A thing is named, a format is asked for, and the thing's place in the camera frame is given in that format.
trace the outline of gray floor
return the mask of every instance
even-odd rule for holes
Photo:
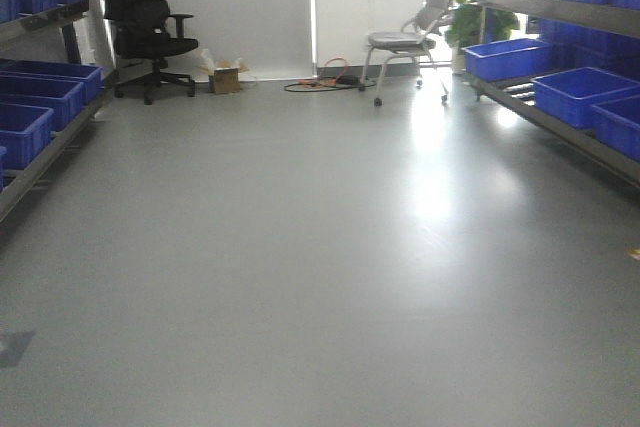
[[[639,190],[453,84],[111,101],[1,226],[0,426],[640,425]]]

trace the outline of chair leg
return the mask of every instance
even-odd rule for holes
[[[138,85],[144,87],[144,103],[145,105],[153,104],[153,98],[151,96],[153,90],[162,85],[162,83],[170,83],[175,85],[181,85],[183,87],[187,87],[189,90],[187,95],[189,97],[194,97],[196,93],[196,83],[191,78],[190,75],[187,74],[174,74],[170,72],[162,72],[160,68],[162,68],[163,63],[161,61],[154,61],[153,63],[153,72],[143,75],[141,77],[137,77],[135,79],[131,79],[125,82],[121,82],[115,86],[114,95],[116,97],[122,97],[122,87],[128,87],[132,85]]]
[[[438,66],[433,61],[433,57],[431,56],[431,52],[426,50],[425,54],[426,54],[427,58],[429,59],[429,62],[431,62],[431,65],[433,65],[433,71],[438,76],[438,80],[440,81],[440,85],[442,86],[442,90],[444,90],[444,95],[442,97],[440,97],[440,99],[442,100],[443,104],[446,104],[447,100],[449,98],[449,89],[447,89],[447,86],[444,84],[444,81],[442,80],[442,77],[440,77],[440,72],[438,72]]]
[[[380,107],[382,105],[382,98],[380,97],[380,92],[382,92],[382,84],[384,82],[384,77],[387,75],[387,65],[389,65],[389,61],[393,59],[394,56],[389,56],[385,59],[385,61],[380,66],[380,75],[378,75],[378,82],[376,84],[376,98],[373,101],[373,105],[376,107]]]
[[[369,70],[369,62],[371,61],[371,53],[375,50],[374,47],[369,49],[367,52],[367,58],[364,61],[364,66],[362,67],[362,75],[360,75],[360,82],[358,83],[358,90],[360,92],[364,91],[364,83],[367,80],[367,70]]]
[[[416,87],[418,89],[422,88],[422,70],[420,70],[420,63],[418,62],[418,58],[417,57],[411,57],[411,63],[413,64],[414,68],[418,71],[418,80],[416,81]]]

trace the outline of white roller shade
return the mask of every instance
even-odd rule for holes
[[[216,57],[242,57],[260,79],[312,73],[311,0],[168,0],[175,13],[191,13],[186,35]],[[171,59],[197,72],[199,51]]]

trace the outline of gray folding chair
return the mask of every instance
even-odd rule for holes
[[[371,54],[374,50],[384,50],[391,52],[380,68],[380,75],[376,85],[376,98],[374,105],[379,107],[382,105],[380,92],[382,84],[387,73],[387,65],[392,59],[411,58],[414,65],[418,66],[417,58],[425,56],[429,59],[437,73],[436,63],[433,61],[430,50],[435,47],[435,41],[428,39],[427,35],[438,32],[438,28],[449,25],[451,23],[451,4],[453,0],[426,0],[420,11],[410,20],[400,27],[399,32],[373,32],[369,34],[369,52],[362,69],[362,75],[359,82],[359,90],[365,89],[365,81],[367,79],[367,69],[371,61]],[[444,89],[442,103],[447,102],[449,91],[446,85],[440,80],[440,84]],[[422,85],[422,75],[418,79],[418,87]]]

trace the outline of metal shelf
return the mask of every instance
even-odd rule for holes
[[[62,29],[83,18],[89,10],[89,1],[60,5],[56,8],[28,15],[20,19],[0,24],[0,47],[11,41],[28,37],[48,29]],[[73,119],[62,131],[57,132],[53,140],[40,152],[24,170],[4,171],[10,178],[8,185],[0,192],[0,221],[13,209],[20,199],[38,181],[42,174],[53,164],[65,147],[93,118],[102,107],[105,93],[96,99]]]
[[[84,109],[64,128],[57,132],[53,140],[40,152],[24,170],[6,170],[5,176],[11,181],[0,192],[0,221],[13,209],[20,199],[38,181],[45,171],[53,164],[67,145],[91,121],[96,112],[102,107],[105,92]]]
[[[640,163],[598,141],[592,131],[579,130],[535,107],[532,84],[528,78],[485,82],[468,75],[478,95],[486,95],[530,122],[555,134],[583,154],[640,186]]]
[[[640,10],[565,0],[478,0],[478,2],[486,8],[519,12],[640,38]],[[530,122],[555,134],[632,184],[640,186],[640,163],[598,141],[593,131],[575,129],[536,108],[530,79],[485,82],[473,76],[469,77],[478,95],[492,98]]]
[[[59,5],[44,12],[27,15],[0,24],[0,44],[17,40],[46,29],[61,28],[83,18],[89,10],[89,1]]]
[[[567,0],[478,0],[491,9],[520,12],[543,19],[640,38],[640,10]]]

